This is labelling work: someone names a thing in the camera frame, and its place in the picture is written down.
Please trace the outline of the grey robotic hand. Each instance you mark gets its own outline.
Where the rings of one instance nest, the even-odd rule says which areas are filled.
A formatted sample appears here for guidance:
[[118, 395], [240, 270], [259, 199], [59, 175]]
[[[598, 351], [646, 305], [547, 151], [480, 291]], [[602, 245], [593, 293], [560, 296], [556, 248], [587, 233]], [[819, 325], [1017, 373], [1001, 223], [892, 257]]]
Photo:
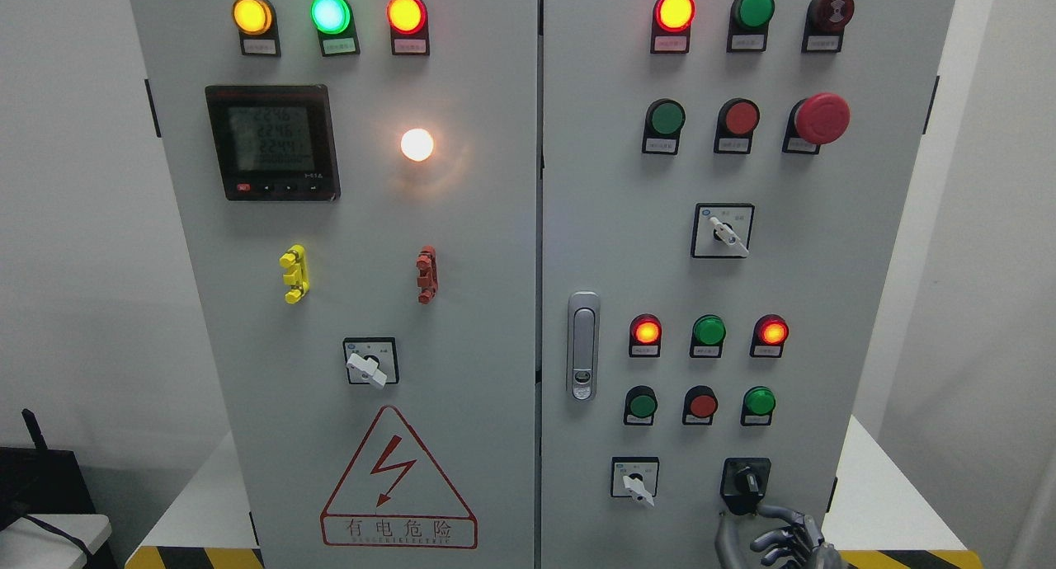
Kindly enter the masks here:
[[[756, 513], [766, 519], [787, 523], [784, 528], [771, 530], [750, 543], [755, 553], [763, 553], [761, 564], [770, 567], [785, 558], [785, 568], [848, 568], [837, 548], [823, 536], [813, 516], [787, 508], [761, 504]], [[728, 513], [719, 514], [715, 550], [721, 568], [747, 568], [737, 525]]]

